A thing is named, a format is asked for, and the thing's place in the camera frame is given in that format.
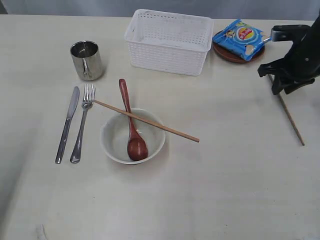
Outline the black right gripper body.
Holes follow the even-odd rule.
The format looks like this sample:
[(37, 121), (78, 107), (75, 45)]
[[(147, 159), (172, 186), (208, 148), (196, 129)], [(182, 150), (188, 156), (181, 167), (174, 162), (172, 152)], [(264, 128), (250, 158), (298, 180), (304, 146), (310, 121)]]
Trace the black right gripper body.
[(320, 42), (304, 39), (291, 47), (280, 59), (262, 64), (258, 68), (260, 77), (273, 75), (272, 93), (284, 91), (287, 95), (311, 85), (320, 75)]

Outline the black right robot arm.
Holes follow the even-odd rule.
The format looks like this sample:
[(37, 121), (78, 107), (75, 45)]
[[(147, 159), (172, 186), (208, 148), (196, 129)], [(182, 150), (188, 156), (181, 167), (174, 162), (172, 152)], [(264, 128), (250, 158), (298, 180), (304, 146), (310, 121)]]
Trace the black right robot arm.
[(320, 19), (317, 18), (312, 26), (275, 25), (271, 29), (271, 40), (292, 42), (283, 58), (261, 64), (257, 70), (260, 77), (274, 76), (272, 93), (278, 95), (284, 91), (288, 95), (313, 84), (320, 75)]

